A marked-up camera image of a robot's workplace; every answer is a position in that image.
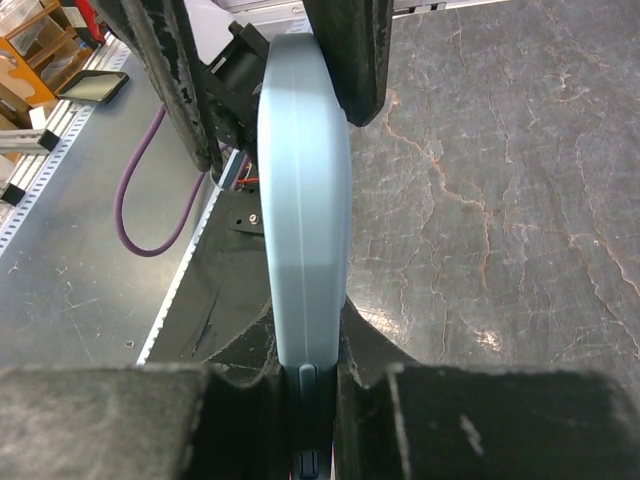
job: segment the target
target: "gray marble countertop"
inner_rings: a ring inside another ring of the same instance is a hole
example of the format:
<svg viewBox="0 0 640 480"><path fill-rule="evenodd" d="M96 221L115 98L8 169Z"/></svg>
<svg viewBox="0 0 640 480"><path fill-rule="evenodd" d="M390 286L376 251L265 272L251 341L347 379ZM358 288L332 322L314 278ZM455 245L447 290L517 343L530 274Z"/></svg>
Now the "gray marble countertop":
<svg viewBox="0 0 640 480"><path fill-rule="evenodd" d="M430 364L591 367L640 401L640 3L394 24L352 135L349 293Z"/></svg>

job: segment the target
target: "white surface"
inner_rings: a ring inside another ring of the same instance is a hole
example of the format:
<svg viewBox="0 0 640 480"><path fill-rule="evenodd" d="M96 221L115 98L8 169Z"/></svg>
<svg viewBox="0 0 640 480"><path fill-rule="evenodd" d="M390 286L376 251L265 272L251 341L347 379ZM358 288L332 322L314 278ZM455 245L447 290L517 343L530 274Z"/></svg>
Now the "white surface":
<svg viewBox="0 0 640 480"><path fill-rule="evenodd" d="M87 28L87 22L84 21L78 7L62 7L62 11L73 28Z"/></svg>
<svg viewBox="0 0 640 480"><path fill-rule="evenodd" d="M0 155L0 182L6 182L13 171L13 162L4 155Z"/></svg>
<svg viewBox="0 0 640 480"><path fill-rule="evenodd" d="M229 25L233 14L221 9L210 0L185 0L196 50L200 60L209 65L226 47L233 35Z"/></svg>
<svg viewBox="0 0 640 480"><path fill-rule="evenodd" d="M442 10L443 7L444 9L460 8L504 1L507 0L453 0L450 2L437 0L395 0L394 9L398 12L410 7L419 7L416 8L415 13L409 15L421 13L437 14L438 12L436 11L430 12L427 6L437 5L438 9ZM301 0L229 0L221 2L220 4L233 12L239 23L243 25L247 23L253 24L267 40L271 40L280 33L289 32L294 22L307 18ZM405 15L400 13L395 16L400 17Z"/></svg>
<svg viewBox="0 0 640 480"><path fill-rule="evenodd" d="M29 110L29 118L33 129L39 130L47 126L47 115L44 107L36 107Z"/></svg>
<svg viewBox="0 0 640 480"><path fill-rule="evenodd" d="M278 358L338 361L351 225L344 111L311 34L271 43L258 108L260 199Z"/></svg>

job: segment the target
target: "red wire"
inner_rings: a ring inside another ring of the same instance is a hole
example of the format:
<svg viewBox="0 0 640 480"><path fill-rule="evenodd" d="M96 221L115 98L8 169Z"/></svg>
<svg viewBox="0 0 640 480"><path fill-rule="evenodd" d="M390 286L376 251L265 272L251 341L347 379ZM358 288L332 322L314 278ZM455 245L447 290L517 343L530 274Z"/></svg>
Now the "red wire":
<svg viewBox="0 0 640 480"><path fill-rule="evenodd" d="M238 180L238 183L258 183L259 181L260 181L260 178L252 177L252 178L245 178L244 180Z"/></svg>

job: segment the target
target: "black metal bracket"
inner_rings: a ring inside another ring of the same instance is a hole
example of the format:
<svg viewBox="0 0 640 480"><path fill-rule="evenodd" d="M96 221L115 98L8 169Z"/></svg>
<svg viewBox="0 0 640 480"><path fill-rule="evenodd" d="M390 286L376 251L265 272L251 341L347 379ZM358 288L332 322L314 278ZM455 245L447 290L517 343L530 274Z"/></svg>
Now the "black metal bracket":
<svg viewBox="0 0 640 480"><path fill-rule="evenodd" d="M258 100L269 42L249 24L232 23L233 40L205 66L204 82L216 136L257 159Z"/></svg>
<svg viewBox="0 0 640 480"><path fill-rule="evenodd" d="M638 478L640 419L608 378L429 367L349 302L342 322L338 480ZM205 366L5 370L0 399L3 478L286 480L296 447L268 309Z"/></svg>
<svg viewBox="0 0 640 480"><path fill-rule="evenodd" d="M367 125L384 106L393 0L303 0L349 122Z"/></svg>
<svg viewBox="0 0 640 480"><path fill-rule="evenodd" d="M2 189L2 193L0 193L0 201L8 203L14 207L17 207L18 204L22 201L27 192L25 192L20 187L16 187L12 183L7 183Z"/></svg>
<svg viewBox="0 0 640 480"><path fill-rule="evenodd" d="M227 226L236 232L264 235L260 192L257 188L248 188L238 193L229 213Z"/></svg>

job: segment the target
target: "gray table surface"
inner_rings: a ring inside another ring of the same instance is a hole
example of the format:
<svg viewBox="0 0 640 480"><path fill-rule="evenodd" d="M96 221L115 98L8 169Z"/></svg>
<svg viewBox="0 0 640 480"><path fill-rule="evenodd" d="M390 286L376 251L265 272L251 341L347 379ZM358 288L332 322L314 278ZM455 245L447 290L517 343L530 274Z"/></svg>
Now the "gray table surface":
<svg viewBox="0 0 640 480"><path fill-rule="evenodd" d="M116 237L113 195L160 101L129 56L131 80L98 107L0 257L0 366L135 362L197 223L161 257L130 254ZM127 192L125 221L146 248L175 227L197 177L167 117Z"/></svg>
<svg viewBox="0 0 640 480"><path fill-rule="evenodd" d="M426 363L591 367L640 400L640 3L394 24L352 136L349 293Z"/></svg>

